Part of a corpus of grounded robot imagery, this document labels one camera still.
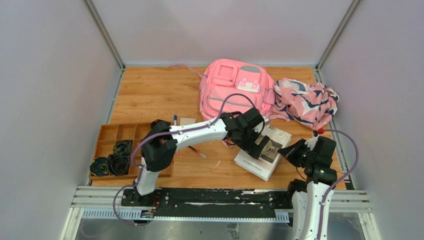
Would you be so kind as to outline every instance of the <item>book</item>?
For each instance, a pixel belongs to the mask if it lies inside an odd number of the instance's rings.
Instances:
[[[292,135],[274,126],[268,125],[257,138],[256,144],[259,144],[264,136],[268,136],[270,139],[266,143],[258,159],[254,159],[245,151],[240,150],[237,156],[235,156],[234,161],[240,167],[268,181],[282,157],[281,154],[278,153],[278,150],[287,147],[292,139]]]

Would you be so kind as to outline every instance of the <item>wooden tabletop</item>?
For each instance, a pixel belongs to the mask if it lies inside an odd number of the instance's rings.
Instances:
[[[203,73],[206,67],[193,67]],[[265,67],[274,80],[291,78],[304,83],[315,83],[309,67]],[[194,118],[202,122],[199,109],[200,77],[186,67],[127,67],[125,69],[111,124],[150,123],[156,119],[172,122],[179,118]],[[299,139],[310,139],[312,130],[296,121],[272,119],[270,124],[292,134],[290,144]],[[189,148],[182,149],[173,159],[171,177],[158,178],[157,187],[175,188],[230,188],[230,189],[286,189],[295,178],[301,179],[296,168],[282,158],[268,181],[234,163],[239,148],[226,148],[221,141],[204,142],[194,146],[207,155],[202,158]],[[340,177],[341,169],[336,154],[331,166]],[[97,180],[93,186],[123,186],[132,180]],[[343,182],[336,187],[346,189]]]

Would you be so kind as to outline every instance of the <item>pink and navy patterned cloth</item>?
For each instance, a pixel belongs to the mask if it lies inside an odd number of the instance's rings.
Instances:
[[[328,124],[337,111],[340,97],[331,87],[321,83],[305,84],[283,78],[274,84],[275,105],[271,119],[296,120],[318,130]]]

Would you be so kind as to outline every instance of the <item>wooden tray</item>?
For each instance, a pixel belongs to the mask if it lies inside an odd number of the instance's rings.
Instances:
[[[150,132],[150,123],[126,123],[126,124],[105,124],[100,128],[98,134],[97,144],[94,151],[94,156],[91,162],[98,157],[108,157],[109,154],[113,154],[114,146],[123,140],[132,141],[132,152],[136,149],[143,138]],[[142,162],[142,156],[140,151],[135,155],[135,162],[140,164]],[[159,178],[171,177],[172,166],[171,165],[162,170],[159,174]],[[129,165],[128,174],[122,176],[95,176],[91,172],[88,178],[91,180],[120,180],[120,179],[135,179],[139,175],[140,169],[133,165]]]

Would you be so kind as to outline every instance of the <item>white wall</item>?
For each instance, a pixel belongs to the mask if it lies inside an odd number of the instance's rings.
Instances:
[[[323,68],[383,240],[423,238],[423,12],[422,0],[363,1]]]
[[[59,238],[119,70],[81,0],[0,2],[0,239]]]
[[[126,64],[317,64],[351,0],[93,0]]]

